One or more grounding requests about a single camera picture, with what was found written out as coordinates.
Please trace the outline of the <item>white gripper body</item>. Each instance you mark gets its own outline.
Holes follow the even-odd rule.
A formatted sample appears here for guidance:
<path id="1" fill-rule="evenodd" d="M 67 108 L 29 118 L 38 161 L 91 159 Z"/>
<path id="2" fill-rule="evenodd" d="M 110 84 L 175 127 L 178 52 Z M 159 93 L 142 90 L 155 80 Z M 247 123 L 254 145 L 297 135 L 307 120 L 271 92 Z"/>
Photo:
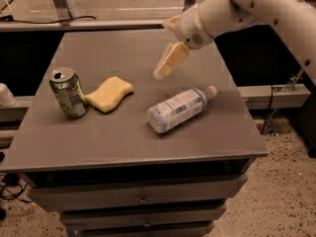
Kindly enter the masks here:
<path id="1" fill-rule="evenodd" d="M 200 49 L 213 41 L 200 19 L 198 4 L 180 14 L 174 33 L 190 49 Z"/>

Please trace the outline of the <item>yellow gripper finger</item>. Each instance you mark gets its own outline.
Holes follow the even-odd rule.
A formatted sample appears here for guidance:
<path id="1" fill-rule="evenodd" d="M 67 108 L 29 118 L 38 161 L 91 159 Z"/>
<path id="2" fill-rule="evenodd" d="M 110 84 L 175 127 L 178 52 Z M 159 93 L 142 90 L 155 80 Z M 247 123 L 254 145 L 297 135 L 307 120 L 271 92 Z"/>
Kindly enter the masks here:
<path id="1" fill-rule="evenodd" d="M 180 15 L 176 15 L 172 18 L 166 19 L 162 22 L 162 26 L 169 31 L 173 31 L 176 28 L 179 19 Z"/>
<path id="2" fill-rule="evenodd" d="M 154 78 L 161 80 L 168 76 L 188 59 L 189 53 L 190 49 L 184 42 L 169 43 L 153 72 Z"/>

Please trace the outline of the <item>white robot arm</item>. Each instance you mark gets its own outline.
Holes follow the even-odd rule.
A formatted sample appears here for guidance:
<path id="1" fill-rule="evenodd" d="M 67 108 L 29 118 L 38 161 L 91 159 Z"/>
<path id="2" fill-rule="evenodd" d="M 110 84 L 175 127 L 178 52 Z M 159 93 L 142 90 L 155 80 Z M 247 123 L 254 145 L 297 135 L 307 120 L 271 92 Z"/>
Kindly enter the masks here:
<path id="1" fill-rule="evenodd" d="M 316 81 L 316 8 L 303 0 L 204 0 L 193 5 L 162 23 L 178 41 L 166 47 L 154 77 L 168 76 L 186 61 L 192 49 L 257 22 L 268 24 L 309 78 Z"/>

